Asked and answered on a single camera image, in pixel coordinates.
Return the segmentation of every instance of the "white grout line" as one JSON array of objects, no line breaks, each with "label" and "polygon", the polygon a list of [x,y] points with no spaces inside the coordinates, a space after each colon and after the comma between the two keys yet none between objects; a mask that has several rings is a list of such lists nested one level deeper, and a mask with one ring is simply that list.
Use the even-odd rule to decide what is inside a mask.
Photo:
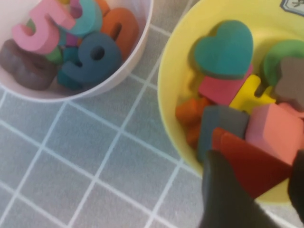
[{"label": "white grout line", "polygon": [[90,180],[92,180],[94,178],[94,175],[90,174],[88,171],[85,171],[84,169],[82,169],[81,167],[79,167],[78,165],[70,162],[68,159],[60,156],[59,154],[55,153],[54,151],[52,151],[49,148],[44,148],[45,153],[51,155],[52,157],[56,158],[58,161],[62,162],[63,164],[67,165],[68,167],[70,167],[71,169],[73,169],[74,171],[78,172],[79,174],[89,178]]},{"label": "white grout line", "polygon": [[153,24],[150,25],[150,28],[153,29],[154,31],[157,31],[157,32],[160,32],[162,33],[163,35],[167,36],[167,37],[170,37],[172,34],[158,26],[155,26]]},{"label": "white grout line", "polygon": [[5,100],[5,98],[6,98],[6,94],[7,94],[7,92],[4,92],[4,93],[3,93],[3,96],[2,96],[2,98],[1,98],[1,100],[0,100],[0,108],[2,107],[2,105],[3,105],[3,103],[4,103],[4,100]]},{"label": "white grout line", "polygon": [[190,172],[191,174],[193,174],[194,176],[203,179],[202,175],[199,175],[197,172],[195,172],[195,170],[193,170],[191,167],[187,166],[186,164],[182,164],[181,168],[186,170],[187,172]]},{"label": "white grout line", "polygon": [[5,191],[7,191],[10,194],[14,194],[14,189],[12,189],[9,185],[7,185],[6,183],[0,181],[0,188],[3,188]]},{"label": "white grout line", "polygon": [[25,174],[24,174],[24,176],[23,176],[23,178],[22,178],[20,184],[18,185],[18,187],[17,187],[17,189],[16,189],[16,191],[15,191],[13,197],[12,197],[11,200],[9,201],[9,204],[8,204],[7,207],[5,208],[3,214],[2,214],[2,216],[1,216],[1,218],[0,218],[0,227],[1,227],[1,225],[2,225],[2,223],[3,223],[3,221],[4,221],[4,219],[5,219],[6,216],[8,215],[8,213],[9,213],[11,207],[13,206],[13,203],[14,203],[16,197],[18,196],[18,194],[19,194],[21,188],[23,187],[25,181],[27,180],[28,176],[30,175],[30,172],[32,171],[32,169],[33,169],[33,167],[34,167],[36,161],[38,160],[40,154],[42,153],[42,150],[43,150],[44,146],[46,145],[46,143],[47,143],[47,141],[48,141],[48,138],[50,137],[50,135],[51,135],[53,129],[55,128],[56,123],[58,122],[58,119],[59,119],[59,117],[61,116],[61,114],[62,114],[62,112],[63,112],[65,106],[66,106],[66,103],[63,103],[63,104],[61,105],[61,107],[60,107],[60,109],[59,109],[59,111],[58,111],[58,113],[57,113],[57,115],[56,115],[56,117],[55,117],[53,123],[51,124],[51,126],[50,126],[50,128],[49,128],[49,130],[48,130],[48,132],[47,132],[47,135],[45,136],[45,138],[44,138],[44,140],[43,140],[41,146],[39,147],[37,153],[35,154],[35,156],[34,156],[32,162],[30,163],[30,165],[29,165],[27,171],[25,172]]},{"label": "white grout line", "polygon": [[171,157],[170,155],[158,150],[157,148],[151,146],[150,144],[146,143],[145,141],[137,138],[136,136],[128,133],[128,132],[123,132],[123,135],[126,136],[129,139],[132,139],[133,141],[137,142],[138,144],[140,144],[141,146],[151,150],[152,152],[154,152],[155,154],[159,155],[160,157],[167,159],[169,161],[171,161],[174,164],[178,164],[179,161],[173,157]]},{"label": "white grout line", "polygon": [[3,127],[5,127],[6,129],[8,129],[9,131],[15,133],[17,136],[23,138],[25,141],[33,144],[36,147],[40,147],[41,144],[38,143],[37,141],[33,140],[31,137],[27,136],[26,134],[24,134],[23,132],[17,130],[16,128],[14,128],[13,126],[9,125],[8,123],[6,123],[5,121],[0,119],[0,125],[2,125]]},{"label": "white grout line", "polygon": [[266,210],[266,213],[276,222],[280,223],[281,225],[284,225],[285,227],[289,227],[289,228],[298,228],[295,225],[287,222],[285,219],[277,216],[276,214]]},{"label": "white grout line", "polygon": [[167,196],[167,194],[168,194],[168,192],[169,192],[177,174],[179,173],[179,170],[181,168],[182,163],[183,163],[183,159],[180,159],[178,165],[175,167],[173,173],[171,174],[171,176],[168,180],[168,183],[166,184],[166,186],[165,186],[160,198],[158,199],[158,201],[157,201],[157,203],[156,203],[156,205],[155,205],[155,207],[152,211],[152,214],[151,214],[151,216],[150,216],[149,220],[147,221],[144,228],[149,228],[151,226],[151,224],[153,223],[153,220],[155,219],[155,217],[158,213],[158,210],[160,209],[160,207],[161,207],[165,197]]},{"label": "white grout line", "polygon": [[158,215],[155,216],[155,220],[164,224],[168,228],[177,228],[175,225],[171,224],[170,222],[168,222],[167,220],[163,219],[162,217],[160,217]]},{"label": "white grout line", "polygon": [[125,120],[124,120],[122,126],[120,127],[118,133],[117,133],[116,136],[114,137],[114,139],[113,139],[113,141],[112,141],[112,143],[111,143],[111,145],[110,145],[110,147],[109,147],[107,153],[106,153],[105,156],[104,156],[104,159],[103,159],[103,161],[102,161],[102,163],[101,163],[101,165],[100,165],[98,171],[96,172],[96,174],[95,174],[93,180],[91,181],[89,187],[87,188],[87,190],[86,190],[86,192],[85,192],[83,198],[81,199],[81,201],[80,201],[80,203],[79,203],[79,205],[78,205],[78,207],[77,207],[77,209],[76,209],[74,215],[72,216],[72,218],[71,218],[71,220],[70,220],[70,222],[69,222],[69,224],[68,224],[68,228],[71,228],[71,227],[73,226],[73,224],[75,223],[75,221],[76,221],[76,219],[77,219],[77,217],[78,217],[78,215],[79,215],[79,213],[80,213],[82,207],[84,206],[84,204],[85,204],[87,198],[89,197],[89,195],[90,195],[90,193],[91,193],[91,191],[92,191],[92,189],[93,189],[95,183],[98,181],[98,178],[99,178],[101,172],[103,171],[103,169],[104,169],[104,167],[105,167],[105,165],[106,165],[106,163],[107,163],[107,161],[108,161],[108,159],[109,159],[111,153],[113,152],[113,149],[114,149],[114,147],[116,146],[116,143],[118,142],[118,139],[119,139],[120,135],[121,135],[122,132],[124,131],[126,125],[128,124],[129,120],[131,119],[131,117],[132,117],[132,115],[133,115],[133,113],[134,113],[134,111],[135,111],[137,105],[139,104],[139,101],[140,101],[141,97],[143,96],[144,91],[145,91],[146,88],[147,88],[147,84],[149,83],[149,81],[150,81],[151,78],[153,77],[155,71],[157,70],[157,67],[158,67],[158,64],[159,64],[160,60],[161,60],[161,57],[159,57],[159,59],[157,60],[155,66],[153,67],[151,73],[150,73],[149,76],[148,76],[147,81],[144,83],[144,85],[143,85],[142,89],[140,90],[140,92],[139,92],[137,98],[135,99],[135,101],[134,101],[134,103],[133,103],[133,105],[132,105],[132,107],[131,107],[131,109],[130,109],[128,115],[126,116],[126,118],[125,118]]},{"label": "white grout line", "polygon": [[115,124],[113,124],[113,123],[107,121],[106,119],[104,119],[104,118],[102,118],[102,117],[96,115],[95,113],[93,113],[93,112],[91,112],[91,111],[85,109],[85,108],[82,107],[81,105],[76,104],[76,103],[74,103],[74,102],[69,102],[68,104],[71,105],[72,107],[78,109],[79,111],[82,111],[83,113],[87,114],[88,116],[92,117],[93,119],[96,119],[97,121],[101,122],[102,124],[104,124],[104,125],[106,125],[106,126],[112,128],[112,129],[114,129],[114,130],[116,130],[116,131],[119,131],[120,128],[119,128],[118,126],[116,126]]},{"label": "white grout line", "polygon": [[[144,79],[142,79],[142,78],[140,78],[140,77],[138,77],[138,76],[136,76],[132,73],[129,75],[129,77],[138,81],[138,82],[140,82],[140,83],[143,83],[143,84],[145,84],[145,82],[146,82],[146,80],[144,80]],[[154,85],[151,82],[148,83],[148,87],[157,90],[157,85]]]},{"label": "white grout line", "polygon": [[59,219],[57,219],[55,216],[49,214],[47,211],[43,210],[42,208],[40,208],[39,206],[37,206],[35,203],[33,203],[32,201],[30,201],[29,199],[27,199],[23,195],[19,194],[18,195],[18,199],[20,199],[25,204],[27,204],[28,206],[30,206],[31,208],[33,208],[39,214],[41,214],[44,217],[46,217],[51,222],[55,223],[57,226],[59,226],[61,228],[66,228],[67,227],[66,224],[64,224],[62,221],[60,221]]},{"label": "white grout line", "polygon": [[144,213],[146,213],[148,215],[151,215],[151,213],[152,213],[151,210],[149,210],[148,208],[146,208],[145,206],[143,206],[139,202],[133,200],[131,197],[127,196],[126,194],[118,191],[117,189],[115,189],[114,187],[112,187],[111,185],[109,185],[108,183],[105,183],[102,180],[97,180],[96,183],[98,183],[99,185],[103,186],[105,189],[109,190],[110,192],[112,192],[113,194],[115,194],[119,198],[123,199],[124,201],[130,203],[134,207],[140,209]]}]

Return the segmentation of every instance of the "red triangle block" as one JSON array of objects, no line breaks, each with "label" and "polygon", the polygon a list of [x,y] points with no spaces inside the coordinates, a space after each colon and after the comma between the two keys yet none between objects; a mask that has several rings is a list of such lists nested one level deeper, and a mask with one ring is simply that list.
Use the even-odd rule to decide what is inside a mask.
[{"label": "red triangle block", "polygon": [[226,157],[237,180],[254,199],[291,175],[290,165],[220,128],[213,131],[212,149]]}]

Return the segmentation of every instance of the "gray tile floor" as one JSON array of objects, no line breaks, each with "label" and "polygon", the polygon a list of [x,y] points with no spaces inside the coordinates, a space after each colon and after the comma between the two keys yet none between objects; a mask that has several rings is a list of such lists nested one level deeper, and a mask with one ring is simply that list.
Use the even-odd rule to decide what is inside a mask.
[{"label": "gray tile floor", "polygon": [[[157,105],[162,50],[198,0],[155,0],[147,49],[117,88],[62,104],[0,90],[0,228],[195,228],[201,178],[164,132]],[[290,206],[263,205],[284,228]]]}]

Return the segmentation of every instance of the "bowl rim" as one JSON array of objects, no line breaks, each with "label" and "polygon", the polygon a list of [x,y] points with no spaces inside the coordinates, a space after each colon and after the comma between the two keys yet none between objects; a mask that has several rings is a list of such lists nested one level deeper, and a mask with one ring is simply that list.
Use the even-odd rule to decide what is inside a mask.
[{"label": "bowl rim", "polygon": [[148,31],[149,31],[151,20],[152,20],[153,8],[154,8],[154,0],[150,0],[149,13],[148,13],[146,25],[145,25],[145,27],[143,29],[141,38],[137,42],[137,45],[134,48],[133,52],[129,55],[129,57],[127,58],[127,60],[110,77],[108,77],[102,83],[94,86],[93,88],[85,90],[85,91],[83,91],[83,92],[81,92],[79,94],[75,94],[75,95],[71,95],[71,96],[66,96],[66,97],[62,97],[62,98],[36,98],[36,97],[28,96],[28,95],[22,95],[22,94],[16,92],[15,90],[7,88],[3,84],[0,84],[0,86],[3,87],[7,92],[13,94],[16,97],[19,97],[19,98],[21,98],[23,100],[28,100],[28,101],[32,101],[32,102],[38,102],[38,103],[57,103],[57,102],[64,102],[64,101],[75,100],[75,99],[79,99],[79,98],[82,98],[82,97],[89,97],[90,94],[93,94],[99,88],[103,87],[105,84],[107,84],[110,81],[112,81],[115,77],[117,77],[117,75],[121,72],[121,70],[123,68],[125,68],[127,65],[129,65],[129,63],[131,62],[131,60],[133,59],[133,57],[135,56],[135,54],[141,48],[141,46],[142,46],[142,44],[143,44],[143,42],[144,42],[144,40],[146,38],[146,35],[147,35]]}]

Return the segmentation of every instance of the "yellow foam block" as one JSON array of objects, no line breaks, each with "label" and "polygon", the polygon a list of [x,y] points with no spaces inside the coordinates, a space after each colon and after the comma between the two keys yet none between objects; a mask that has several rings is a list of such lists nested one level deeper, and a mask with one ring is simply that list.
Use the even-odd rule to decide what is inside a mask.
[{"label": "yellow foam block", "polygon": [[70,0],[58,0],[58,1],[64,5],[70,4]]},{"label": "yellow foam block", "polygon": [[260,84],[261,79],[258,76],[250,75],[230,103],[229,107],[240,111],[246,111],[251,114],[252,109],[256,106],[275,103],[276,100],[270,97],[272,87],[267,88],[261,97],[255,96],[255,91]]}]

